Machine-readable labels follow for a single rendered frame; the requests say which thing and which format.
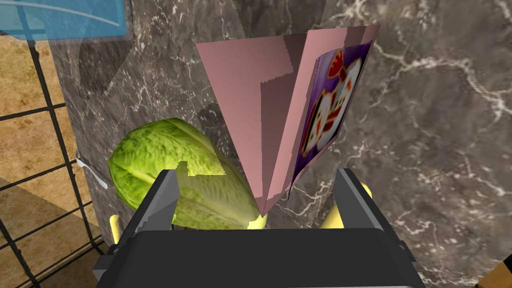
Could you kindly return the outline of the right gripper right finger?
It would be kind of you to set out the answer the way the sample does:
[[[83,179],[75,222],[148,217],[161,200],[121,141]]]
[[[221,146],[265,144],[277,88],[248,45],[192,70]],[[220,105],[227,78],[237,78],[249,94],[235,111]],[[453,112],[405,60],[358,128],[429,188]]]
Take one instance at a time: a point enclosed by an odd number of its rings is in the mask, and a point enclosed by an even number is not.
[[[401,240],[354,172],[340,168],[333,186],[334,200],[343,225],[348,229],[380,229],[394,242]]]

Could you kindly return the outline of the blue flat panel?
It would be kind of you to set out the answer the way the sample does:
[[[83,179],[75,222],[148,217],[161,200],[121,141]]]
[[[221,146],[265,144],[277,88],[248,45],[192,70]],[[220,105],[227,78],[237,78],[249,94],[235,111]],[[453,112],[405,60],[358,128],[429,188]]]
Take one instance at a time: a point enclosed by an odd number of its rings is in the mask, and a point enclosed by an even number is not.
[[[130,38],[131,0],[0,0],[0,35],[28,41]]]

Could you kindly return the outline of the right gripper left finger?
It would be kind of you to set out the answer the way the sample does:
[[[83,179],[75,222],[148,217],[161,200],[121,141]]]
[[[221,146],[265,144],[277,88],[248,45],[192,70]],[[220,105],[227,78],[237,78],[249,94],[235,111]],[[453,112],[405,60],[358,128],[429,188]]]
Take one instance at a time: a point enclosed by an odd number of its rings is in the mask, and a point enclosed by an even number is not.
[[[123,231],[125,243],[142,231],[169,231],[180,196],[175,170],[162,170]]]

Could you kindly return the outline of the pink book with purple cover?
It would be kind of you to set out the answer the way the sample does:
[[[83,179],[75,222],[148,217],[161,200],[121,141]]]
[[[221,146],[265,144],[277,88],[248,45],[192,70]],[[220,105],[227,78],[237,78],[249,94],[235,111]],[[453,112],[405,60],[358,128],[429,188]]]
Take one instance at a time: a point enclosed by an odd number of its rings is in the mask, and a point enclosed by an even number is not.
[[[261,215],[339,135],[379,29],[196,45]]]

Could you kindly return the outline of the white fork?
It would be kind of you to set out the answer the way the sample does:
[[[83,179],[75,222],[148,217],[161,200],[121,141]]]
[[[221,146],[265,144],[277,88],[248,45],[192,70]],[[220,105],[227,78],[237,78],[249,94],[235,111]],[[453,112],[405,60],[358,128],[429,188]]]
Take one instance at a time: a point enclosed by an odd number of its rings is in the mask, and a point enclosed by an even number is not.
[[[95,178],[95,180],[98,182],[98,184],[103,188],[103,189],[108,189],[108,185],[105,181],[103,181],[98,175],[97,173],[95,173],[95,171],[89,166],[87,165],[84,161],[82,161],[82,159],[80,158],[80,151],[79,149],[77,149],[75,151],[75,159],[76,159],[76,163],[78,164],[79,167],[81,168],[84,168],[84,169],[88,169],[90,173],[92,173],[93,177]]]

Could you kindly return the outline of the yellow rounded object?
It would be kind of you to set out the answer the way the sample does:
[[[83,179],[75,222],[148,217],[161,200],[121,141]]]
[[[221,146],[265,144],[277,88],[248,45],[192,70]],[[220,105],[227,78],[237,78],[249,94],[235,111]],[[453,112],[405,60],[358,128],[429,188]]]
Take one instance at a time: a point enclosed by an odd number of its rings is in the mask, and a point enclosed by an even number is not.
[[[120,224],[120,215],[119,214],[113,214],[109,218],[109,225],[110,230],[113,238],[113,242],[115,245],[118,244],[121,235],[122,235],[122,226]],[[339,210],[337,207],[336,202],[333,203],[333,206],[328,211],[328,213],[325,214],[325,218],[323,219],[323,222],[319,226],[320,229],[342,229],[344,228],[344,224],[342,221],[342,218],[339,214]]]

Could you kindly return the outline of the green lettuce head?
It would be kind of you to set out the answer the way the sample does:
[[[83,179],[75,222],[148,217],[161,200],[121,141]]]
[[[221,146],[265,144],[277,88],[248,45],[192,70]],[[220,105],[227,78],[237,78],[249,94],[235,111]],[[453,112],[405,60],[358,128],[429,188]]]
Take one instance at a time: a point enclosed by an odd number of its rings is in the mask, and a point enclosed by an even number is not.
[[[116,146],[109,173],[119,198],[137,209],[162,170],[176,172],[173,224],[198,230],[263,229],[249,184],[203,132],[178,119],[147,123]]]

